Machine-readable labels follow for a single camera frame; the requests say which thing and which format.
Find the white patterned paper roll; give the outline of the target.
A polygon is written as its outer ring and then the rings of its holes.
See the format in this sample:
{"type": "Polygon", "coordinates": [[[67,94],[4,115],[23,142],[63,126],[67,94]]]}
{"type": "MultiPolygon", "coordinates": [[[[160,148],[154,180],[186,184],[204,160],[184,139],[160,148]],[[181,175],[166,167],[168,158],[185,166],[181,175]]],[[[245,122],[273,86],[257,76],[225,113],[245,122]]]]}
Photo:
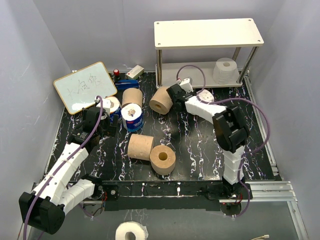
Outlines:
{"type": "Polygon", "coordinates": [[[215,101],[212,93],[206,89],[197,92],[197,99],[205,104],[213,103],[215,101]]]}

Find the blue Tempo roll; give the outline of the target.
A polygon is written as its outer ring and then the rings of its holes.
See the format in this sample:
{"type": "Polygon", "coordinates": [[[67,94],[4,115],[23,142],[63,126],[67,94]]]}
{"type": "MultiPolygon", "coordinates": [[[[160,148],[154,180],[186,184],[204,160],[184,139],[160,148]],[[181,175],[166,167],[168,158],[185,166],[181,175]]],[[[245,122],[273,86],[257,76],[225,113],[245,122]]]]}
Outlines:
{"type": "Polygon", "coordinates": [[[121,109],[124,128],[128,132],[136,132],[144,125],[142,108],[136,103],[130,103],[121,109]]]}

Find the light blue roll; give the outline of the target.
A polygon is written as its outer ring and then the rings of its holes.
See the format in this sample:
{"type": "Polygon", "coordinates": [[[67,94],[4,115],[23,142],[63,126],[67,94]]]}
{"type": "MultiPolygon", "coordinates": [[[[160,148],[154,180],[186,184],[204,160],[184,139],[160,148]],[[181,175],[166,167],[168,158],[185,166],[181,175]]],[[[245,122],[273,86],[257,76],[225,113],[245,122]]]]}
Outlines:
{"type": "Polygon", "coordinates": [[[110,100],[110,122],[112,123],[114,121],[114,116],[118,116],[118,122],[122,120],[122,115],[121,115],[121,103],[120,101],[115,97],[115,96],[109,96],[106,97],[107,100],[110,100]]]}

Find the plain white paper roll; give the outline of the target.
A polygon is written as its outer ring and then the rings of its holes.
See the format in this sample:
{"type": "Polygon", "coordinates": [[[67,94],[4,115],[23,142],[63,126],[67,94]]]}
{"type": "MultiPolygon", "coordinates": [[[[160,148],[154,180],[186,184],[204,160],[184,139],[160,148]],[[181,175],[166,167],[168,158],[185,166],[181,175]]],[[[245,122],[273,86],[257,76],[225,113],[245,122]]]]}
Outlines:
{"type": "Polygon", "coordinates": [[[239,77],[237,63],[227,57],[218,59],[215,62],[212,77],[220,85],[236,83],[239,77]]]}

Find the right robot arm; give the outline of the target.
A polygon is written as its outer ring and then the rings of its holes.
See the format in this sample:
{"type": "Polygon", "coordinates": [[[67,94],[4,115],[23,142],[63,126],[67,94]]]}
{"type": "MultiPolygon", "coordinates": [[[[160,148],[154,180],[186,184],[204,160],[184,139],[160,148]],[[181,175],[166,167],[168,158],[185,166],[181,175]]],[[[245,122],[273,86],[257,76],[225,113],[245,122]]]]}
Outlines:
{"type": "Polygon", "coordinates": [[[213,125],[216,141],[223,150],[223,194],[233,199],[241,192],[244,177],[242,158],[249,137],[244,116],[237,106],[215,104],[214,96],[206,89],[197,93],[174,84],[167,90],[173,106],[198,116],[213,125]]]}

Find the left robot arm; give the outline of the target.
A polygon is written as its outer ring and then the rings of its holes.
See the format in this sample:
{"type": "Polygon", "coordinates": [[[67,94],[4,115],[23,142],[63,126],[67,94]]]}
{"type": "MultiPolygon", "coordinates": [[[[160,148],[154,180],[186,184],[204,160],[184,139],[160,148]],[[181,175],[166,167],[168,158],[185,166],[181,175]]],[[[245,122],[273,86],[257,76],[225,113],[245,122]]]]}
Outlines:
{"type": "Polygon", "coordinates": [[[107,103],[84,109],[82,121],[71,132],[49,173],[30,193],[23,192],[19,197],[24,240],[28,238],[28,226],[53,235],[61,228],[67,213],[80,202],[88,197],[97,200],[103,195],[101,181],[89,174],[72,186],[68,184],[100,139],[115,136],[118,116],[111,120],[110,109],[107,103]]]}

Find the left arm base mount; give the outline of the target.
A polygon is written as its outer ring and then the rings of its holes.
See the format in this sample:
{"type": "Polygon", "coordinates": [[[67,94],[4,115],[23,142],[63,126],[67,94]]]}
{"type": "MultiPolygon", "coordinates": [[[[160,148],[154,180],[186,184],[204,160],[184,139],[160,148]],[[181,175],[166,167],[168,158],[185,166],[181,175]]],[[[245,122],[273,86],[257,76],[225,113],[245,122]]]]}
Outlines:
{"type": "Polygon", "coordinates": [[[81,180],[93,185],[92,194],[86,198],[94,201],[101,200],[103,207],[105,207],[107,201],[116,201],[119,198],[119,186],[116,184],[107,184],[100,177],[89,174],[81,177],[81,180]]]}

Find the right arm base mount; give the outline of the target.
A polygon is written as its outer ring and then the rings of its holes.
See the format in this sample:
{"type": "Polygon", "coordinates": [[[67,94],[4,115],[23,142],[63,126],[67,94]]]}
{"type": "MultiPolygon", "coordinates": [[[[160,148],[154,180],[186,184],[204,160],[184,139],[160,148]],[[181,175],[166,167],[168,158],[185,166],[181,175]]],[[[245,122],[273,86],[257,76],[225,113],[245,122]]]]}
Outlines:
{"type": "Polygon", "coordinates": [[[208,183],[206,186],[201,187],[197,192],[197,196],[204,196],[208,200],[227,200],[232,204],[241,203],[244,200],[252,200],[251,187],[245,183],[242,186],[240,183],[229,185],[222,182],[208,183]]]}

